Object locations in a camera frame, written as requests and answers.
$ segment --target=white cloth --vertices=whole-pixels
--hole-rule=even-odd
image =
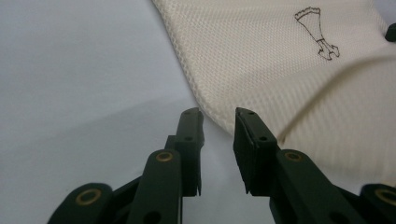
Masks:
[[[396,47],[367,0],[153,0],[206,114],[257,112],[282,147],[361,183],[396,180]]]

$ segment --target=white table surface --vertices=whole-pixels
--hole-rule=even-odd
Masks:
[[[395,0],[375,3],[396,22]],[[137,178],[196,106],[149,0],[1,1],[0,223],[46,223],[83,184]],[[245,194],[232,137],[208,117],[204,131],[184,223],[274,223],[269,200]]]

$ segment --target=black plastic linkage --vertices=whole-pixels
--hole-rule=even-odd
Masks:
[[[158,150],[148,157],[127,224],[181,223],[180,156]]]
[[[337,188],[307,155],[280,150],[253,111],[236,108],[233,151],[247,192],[271,198],[276,223],[396,223],[395,188],[366,185],[360,196]]]
[[[388,27],[387,33],[385,34],[385,39],[389,42],[396,42],[396,23],[393,23]]]
[[[180,116],[177,134],[169,135],[166,149],[180,153],[183,197],[201,194],[201,147],[204,145],[204,116],[198,108],[184,111]]]
[[[95,183],[73,190],[49,224],[181,223],[182,197],[201,192],[203,120],[198,108],[184,111],[177,134],[151,153],[141,177],[114,191]]]
[[[277,153],[276,160],[278,184],[282,186],[296,216],[292,223],[333,224],[339,220],[341,223],[366,223],[304,153],[284,149]],[[281,209],[283,205],[280,203],[283,202],[285,201],[277,200],[276,195],[273,195],[272,211]]]
[[[279,151],[276,138],[253,111],[236,108],[233,152],[246,192],[269,196],[275,184],[274,157]]]

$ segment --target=textured fabric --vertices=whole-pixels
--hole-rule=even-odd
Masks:
[[[282,147],[396,180],[396,47],[366,0],[153,0],[206,114],[256,111]]]

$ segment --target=screw hole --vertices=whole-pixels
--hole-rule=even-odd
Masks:
[[[157,224],[161,221],[161,214],[159,212],[147,213],[143,219],[145,224]]]
[[[96,202],[102,195],[99,189],[87,189],[82,191],[76,198],[76,204],[81,206],[90,205]]]
[[[330,219],[337,224],[349,224],[349,219],[339,212],[330,213]]]
[[[376,189],[375,195],[382,202],[396,206],[396,192],[393,192],[389,189]]]
[[[173,155],[170,152],[161,152],[156,157],[157,161],[170,161],[173,159]]]
[[[303,157],[300,154],[295,152],[287,152],[285,153],[285,157],[290,161],[302,161]]]

